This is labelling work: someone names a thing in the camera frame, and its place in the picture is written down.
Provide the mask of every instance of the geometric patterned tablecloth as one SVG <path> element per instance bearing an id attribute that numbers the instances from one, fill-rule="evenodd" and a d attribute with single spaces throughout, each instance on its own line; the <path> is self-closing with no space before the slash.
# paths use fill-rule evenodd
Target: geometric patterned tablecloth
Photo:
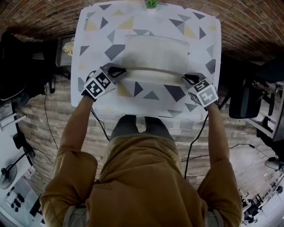
<path id="1" fill-rule="evenodd" d="M 127 35 L 155 35 L 187 42 L 187 72 L 200 72 L 217 87 L 221 63 L 221 25 L 214 17 L 178 5 L 159 3 L 149 14 L 144 1 L 95 4 L 81 11 L 72 57 L 71 103 L 77 106 L 88 74 L 106 63 L 122 65 Z M 95 110 L 203 121 L 185 86 L 122 80 L 100 97 Z"/>

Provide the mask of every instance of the gray pants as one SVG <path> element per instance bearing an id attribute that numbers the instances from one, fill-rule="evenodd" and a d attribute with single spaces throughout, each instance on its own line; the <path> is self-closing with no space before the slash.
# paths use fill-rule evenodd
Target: gray pants
<path id="1" fill-rule="evenodd" d="M 145 117 L 145 125 L 146 131 L 143 133 L 164 137 L 174 142 L 174 139 L 171 137 L 168 129 L 160 119 L 154 117 Z M 136 116 L 125 115 L 119 119 L 117 125 L 112 131 L 110 141 L 115 137 L 133 134 L 139 134 L 136 126 Z"/>

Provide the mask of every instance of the brick ceiling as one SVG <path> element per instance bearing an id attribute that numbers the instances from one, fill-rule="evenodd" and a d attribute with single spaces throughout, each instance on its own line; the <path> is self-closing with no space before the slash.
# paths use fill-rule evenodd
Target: brick ceiling
<path id="1" fill-rule="evenodd" d="M 95 0 L 2 0 L 0 34 L 9 29 L 23 41 L 51 39 L 75 31 L 80 10 Z M 222 51 L 265 62 L 284 49 L 282 0 L 164 0 L 216 16 Z"/>

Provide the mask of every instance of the wooden floor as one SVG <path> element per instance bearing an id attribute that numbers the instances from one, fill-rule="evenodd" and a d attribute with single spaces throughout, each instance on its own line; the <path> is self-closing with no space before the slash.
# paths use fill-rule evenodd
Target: wooden floor
<path id="1" fill-rule="evenodd" d="M 25 134 L 27 141 L 35 149 L 36 157 L 33 159 L 37 174 L 35 174 L 30 183 L 35 192 L 39 195 L 44 186 L 51 180 L 53 165 L 38 150 L 44 152 L 52 162 L 56 156 L 56 145 L 51 137 L 51 133 L 47 126 L 47 119 L 44 111 L 44 95 L 32 98 L 24 107 L 18 107 L 18 115 L 26 115 L 27 118 L 20 122 L 20 129 Z M 58 78 L 56 82 L 55 94 L 47 94 L 46 110 L 49 125 L 57 145 L 63 129 L 71 116 L 74 107 L 70 102 L 70 81 L 64 78 Z M 111 134 L 117 121 L 121 115 L 110 115 L 97 113 L 98 117 L 104 121 L 106 132 Z M 222 110 L 224 117 L 226 133 L 229 146 L 236 144 L 250 143 L 262 151 L 265 155 L 272 157 L 274 152 L 255 136 L 256 130 L 243 120 L 229 118 L 228 106 Z M 185 160 L 187 157 L 190 143 L 199 133 L 202 123 L 193 123 L 191 121 L 177 121 L 173 119 L 163 120 L 169 132 L 176 141 L 179 148 L 183 168 L 185 168 Z M 143 118 L 137 118 L 139 131 L 143 131 Z M 208 125 L 205 126 L 201 137 L 193 145 L 190 158 L 208 154 Z M 107 139 L 102 129 L 93 116 L 90 116 L 87 136 L 83 145 L 83 151 L 94 155 L 99 163 L 97 177 L 103 166 L 104 152 L 107 147 Z M 279 176 L 279 173 L 264 165 L 267 159 L 265 155 L 249 146 L 237 146 L 230 150 L 230 160 L 236 174 L 238 187 L 244 193 L 249 192 L 251 196 L 259 193 L 263 196 L 269 189 L 269 183 L 273 178 Z M 204 178 L 204 175 L 210 168 L 209 157 L 196 158 L 189 161 L 188 179 L 194 187 L 198 187 Z"/>

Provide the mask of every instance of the cable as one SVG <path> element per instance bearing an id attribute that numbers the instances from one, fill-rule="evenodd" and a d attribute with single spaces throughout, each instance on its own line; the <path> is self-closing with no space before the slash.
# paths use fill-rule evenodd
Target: cable
<path id="1" fill-rule="evenodd" d="M 252 163 L 251 163 L 251 164 L 250 164 L 247 168 L 245 168 L 245 169 L 241 169 L 241 170 L 239 170 L 239 171 L 235 171 L 234 173 L 237 173 L 237 172 L 240 172 L 240 171 L 246 170 L 246 169 L 248 169 L 249 167 L 254 166 L 254 165 L 263 164 L 264 162 L 255 163 L 255 164 L 253 164 L 253 165 L 252 165 Z"/>
<path id="2" fill-rule="evenodd" d="M 41 152 L 42 154 L 44 154 L 45 157 L 51 162 L 51 164 L 54 165 L 54 163 L 50 160 L 50 158 L 49 158 L 44 152 L 42 152 L 40 149 L 37 149 L 37 148 L 34 148 L 34 150 L 38 150 L 39 152 Z"/>
<path id="3" fill-rule="evenodd" d="M 55 142 L 55 139 L 54 139 L 54 137 L 53 137 L 53 134 L 52 134 L 52 132 L 51 132 L 51 129 L 50 129 L 50 126 L 49 126 L 49 123 L 48 123 L 48 117 L 47 117 L 46 105 L 45 105 L 46 97 L 47 97 L 47 95 L 45 94 L 45 99 L 44 99 L 44 111 L 45 111 L 46 121 L 47 121 L 47 125 L 48 125 L 48 128 L 49 128 L 50 134 L 51 134 L 51 136 L 52 136 L 52 138 L 53 138 L 53 141 L 54 141 L 54 143 L 55 143 L 55 146 L 56 146 L 56 148 L 57 148 L 57 150 L 58 150 L 58 146 L 57 146 L 57 144 L 56 144 L 56 142 Z"/>
<path id="4" fill-rule="evenodd" d="M 264 156 L 266 156 L 267 158 L 269 158 L 266 154 L 264 154 L 262 151 L 260 151 L 259 149 L 257 149 L 255 146 L 251 145 L 251 144 L 237 144 L 237 145 L 234 145 L 233 147 L 230 147 L 229 149 L 232 149 L 234 147 L 237 147 L 239 145 L 249 145 L 251 148 L 254 148 L 255 150 L 258 150 L 260 153 L 262 153 Z"/>
<path id="5" fill-rule="evenodd" d="M 106 138 L 108 141 L 110 141 L 109 137 L 107 136 L 107 133 L 106 133 L 106 128 L 105 128 L 105 124 L 103 123 L 103 121 L 99 120 L 98 116 L 95 114 L 94 112 L 94 109 L 91 108 L 91 113 L 94 115 L 94 117 L 97 119 L 97 121 L 99 122 L 99 124 L 101 125 L 102 127 L 102 130 L 103 130 L 103 133 L 105 134 Z"/>
<path id="6" fill-rule="evenodd" d="M 187 176 L 198 176 L 198 177 L 206 177 L 206 175 L 202 175 L 202 176 L 200 176 L 200 175 L 197 175 L 197 174 L 192 174 L 192 175 L 190 175 L 190 174 L 187 174 Z"/>
<path id="7" fill-rule="evenodd" d="M 251 145 L 251 144 L 237 144 L 237 145 L 234 145 L 233 147 L 230 147 L 229 149 L 232 149 L 232 148 L 237 147 L 237 146 L 239 146 L 239 145 L 249 145 L 251 148 L 254 148 L 254 149 L 258 150 L 258 151 L 259 151 L 260 153 L 262 153 L 264 156 L 266 156 L 267 158 L 269 158 L 266 154 L 264 154 L 263 152 L 261 152 L 259 149 L 257 149 L 255 146 L 253 146 L 253 145 Z M 207 155 L 200 155 L 200 156 L 197 156 L 197 157 L 194 157 L 194 158 L 190 158 L 190 159 L 187 158 L 187 160 L 184 160 L 184 161 L 186 161 L 186 164 L 188 164 L 188 161 L 190 161 L 190 160 L 192 160 L 192 159 L 200 158 L 200 157 L 206 157 L 206 156 L 209 156 L 209 154 L 207 154 Z M 248 169 L 249 167 L 254 166 L 254 165 L 262 164 L 263 162 L 261 162 L 261 163 L 256 163 L 256 164 L 254 164 L 254 165 L 252 165 L 252 163 L 251 163 L 247 168 L 245 168 L 245 169 Z M 186 176 L 204 177 L 204 176 L 199 176 L 199 175 L 196 175 L 196 174 L 189 175 L 189 174 L 186 174 L 186 172 L 185 172 L 185 179 L 186 179 Z"/>
<path id="8" fill-rule="evenodd" d="M 207 118 L 208 118 L 208 115 L 206 116 L 205 120 L 204 120 L 204 123 L 203 123 L 203 126 L 198 134 L 198 136 L 195 138 L 194 141 L 192 141 L 192 143 L 190 144 L 190 147 L 189 147 L 189 151 L 188 151 L 188 154 L 187 154 L 187 159 L 186 159 L 186 165 L 185 165 L 185 179 L 186 179 L 186 172 L 187 172 L 187 167 L 188 167 L 188 161 L 189 161 L 189 155 L 190 155 L 190 151 L 191 151 L 191 148 L 192 148 L 192 145 L 195 143 L 196 140 L 198 140 L 198 138 L 200 137 L 203 129 L 204 129 L 204 126 L 205 126 L 205 123 L 207 121 Z"/>
<path id="9" fill-rule="evenodd" d="M 229 149 L 235 148 L 235 147 L 237 147 L 239 145 L 249 145 L 249 144 L 237 144 L 237 145 L 234 145 L 233 147 L 229 147 Z"/>
<path id="10" fill-rule="evenodd" d="M 190 161 L 190 160 L 192 160 L 192 159 L 195 159 L 195 158 L 206 157 L 206 156 L 209 156 L 209 154 L 200 155 L 200 156 L 197 156 L 197 157 L 194 157 L 194 158 L 190 158 L 190 159 L 188 159 L 188 161 Z"/>

